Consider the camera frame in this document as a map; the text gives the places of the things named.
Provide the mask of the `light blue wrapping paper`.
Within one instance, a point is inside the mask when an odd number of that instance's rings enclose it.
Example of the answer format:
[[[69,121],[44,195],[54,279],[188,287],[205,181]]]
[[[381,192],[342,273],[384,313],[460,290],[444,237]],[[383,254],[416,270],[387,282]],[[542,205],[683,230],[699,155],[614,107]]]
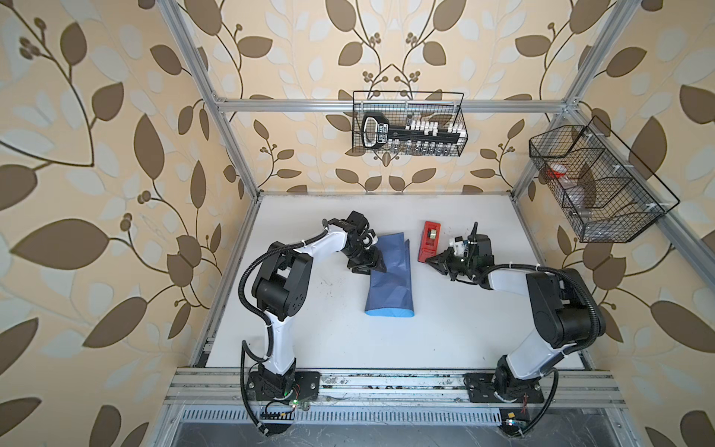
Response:
[[[373,317],[412,318],[410,241],[403,233],[378,238],[385,273],[372,271],[365,313]]]

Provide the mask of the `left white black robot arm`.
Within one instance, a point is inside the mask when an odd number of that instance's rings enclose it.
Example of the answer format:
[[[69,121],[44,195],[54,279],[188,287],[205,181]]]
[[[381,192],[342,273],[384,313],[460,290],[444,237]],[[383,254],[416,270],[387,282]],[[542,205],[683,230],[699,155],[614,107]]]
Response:
[[[257,363],[250,376],[259,400],[297,399],[300,396],[293,353],[293,318],[305,304],[314,264],[342,253],[354,274],[385,273],[387,267],[378,238],[368,219],[351,212],[346,219],[322,222],[322,232],[307,240],[279,241],[252,261],[238,281],[240,303],[266,326],[266,353],[257,355],[242,343],[242,356]]]

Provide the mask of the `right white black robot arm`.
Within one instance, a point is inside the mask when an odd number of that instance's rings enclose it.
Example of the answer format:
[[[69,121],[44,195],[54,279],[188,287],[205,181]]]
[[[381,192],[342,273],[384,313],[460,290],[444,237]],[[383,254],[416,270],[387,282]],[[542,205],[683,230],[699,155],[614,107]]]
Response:
[[[565,357],[592,346],[606,331],[603,313],[578,271],[540,264],[497,264],[490,238],[472,232],[453,238],[425,263],[451,281],[529,300],[534,329],[499,359],[488,386],[502,402],[515,402],[536,389]]]

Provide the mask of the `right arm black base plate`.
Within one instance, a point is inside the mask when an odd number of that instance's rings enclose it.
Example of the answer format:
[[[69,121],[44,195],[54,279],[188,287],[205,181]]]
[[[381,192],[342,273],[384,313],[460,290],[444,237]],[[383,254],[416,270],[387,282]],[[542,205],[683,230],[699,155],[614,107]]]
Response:
[[[545,397],[537,379],[521,380],[508,370],[470,372],[463,377],[471,403],[544,403]]]

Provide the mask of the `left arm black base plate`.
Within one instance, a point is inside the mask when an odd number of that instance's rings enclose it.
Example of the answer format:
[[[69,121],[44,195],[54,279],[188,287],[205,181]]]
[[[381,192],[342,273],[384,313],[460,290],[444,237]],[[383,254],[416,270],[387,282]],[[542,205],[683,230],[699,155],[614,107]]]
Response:
[[[320,378],[321,374],[317,371],[288,372],[284,375],[276,375],[268,370],[251,372],[248,393],[258,402],[272,400],[308,402],[318,398]]]

